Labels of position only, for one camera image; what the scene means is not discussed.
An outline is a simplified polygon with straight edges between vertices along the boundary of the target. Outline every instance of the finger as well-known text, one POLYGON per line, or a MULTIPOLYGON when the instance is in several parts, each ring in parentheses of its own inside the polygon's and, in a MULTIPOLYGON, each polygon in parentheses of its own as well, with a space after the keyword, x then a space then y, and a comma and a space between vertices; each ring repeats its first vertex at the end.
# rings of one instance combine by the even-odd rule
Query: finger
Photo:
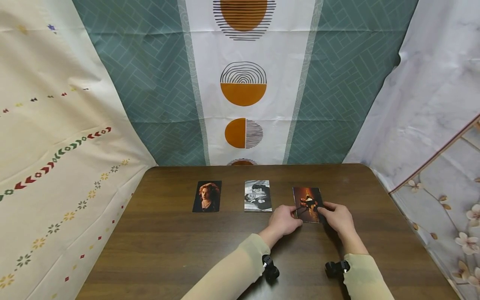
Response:
POLYGON ((324 202, 324 206, 335 210, 337 207, 340 206, 340 204, 336 204, 336 203, 331 203, 331 202, 326 202, 326 201, 325 201, 325 202, 324 202))
POLYGON ((330 214, 332 214, 333 212, 329 211, 328 209, 324 208, 324 207, 319 207, 318 208, 318 212, 322 215, 324 215, 325 217, 329 216, 330 214))

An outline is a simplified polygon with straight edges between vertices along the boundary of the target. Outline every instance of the photo of couple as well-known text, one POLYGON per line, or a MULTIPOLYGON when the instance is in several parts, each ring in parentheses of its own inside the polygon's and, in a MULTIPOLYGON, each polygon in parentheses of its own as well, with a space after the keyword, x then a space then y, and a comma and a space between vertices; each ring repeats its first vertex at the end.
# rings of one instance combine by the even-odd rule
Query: photo of couple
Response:
POLYGON ((271 212, 272 199, 270 198, 270 182, 268 180, 245 181, 246 212, 271 212))

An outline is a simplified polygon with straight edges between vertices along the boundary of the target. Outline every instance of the green chevron pattern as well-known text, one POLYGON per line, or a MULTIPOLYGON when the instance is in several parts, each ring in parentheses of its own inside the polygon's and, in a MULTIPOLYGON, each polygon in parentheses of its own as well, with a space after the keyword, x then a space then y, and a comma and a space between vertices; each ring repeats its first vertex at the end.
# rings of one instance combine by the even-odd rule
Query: green chevron pattern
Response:
POLYGON ((159 165, 204 165, 177 0, 73 0, 135 131, 159 165))
POLYGON ((289 164, 341 163, 400 48, 418 0, 324 0, 289 164))
MULTIPOLYGON (((289 164, 342 162, 398 63, 417 1, 324 0, 289 164)), ((157 163, 204 165, 177 1, 73 3, 157 163)))

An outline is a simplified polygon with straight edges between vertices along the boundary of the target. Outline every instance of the orange semicircle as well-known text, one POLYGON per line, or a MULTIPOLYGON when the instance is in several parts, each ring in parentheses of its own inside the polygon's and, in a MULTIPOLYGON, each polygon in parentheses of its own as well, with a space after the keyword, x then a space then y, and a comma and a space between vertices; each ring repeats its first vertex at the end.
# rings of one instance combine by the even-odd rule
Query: orange semicircle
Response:
POLYGON ((225 21, 235 30, 255 29, 265 17, 267 0, 220 0, 225 21))
POLYGON ((230 122, 225 128, 225 139, 235 148, 245 149, 246 119, 240 118, 230 122))
POLYGON ((231 103, 238 106, 250 106, 262 99, 267 85, 220 83, 220 88, 225 98, 231 103))

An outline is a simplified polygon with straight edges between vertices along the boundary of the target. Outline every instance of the right hand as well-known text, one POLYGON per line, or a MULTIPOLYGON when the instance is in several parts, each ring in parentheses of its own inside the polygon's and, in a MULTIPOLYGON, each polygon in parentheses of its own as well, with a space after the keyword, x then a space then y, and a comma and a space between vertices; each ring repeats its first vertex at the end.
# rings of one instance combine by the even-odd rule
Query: right hand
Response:
POLYGON ((328 224, 330 224, 340 236, 346 237, 356 234, 352 214, 346 206, 331 202, 324 202, 324 206, 333 211, 319 207, 318 212, 325 216, 328 224))

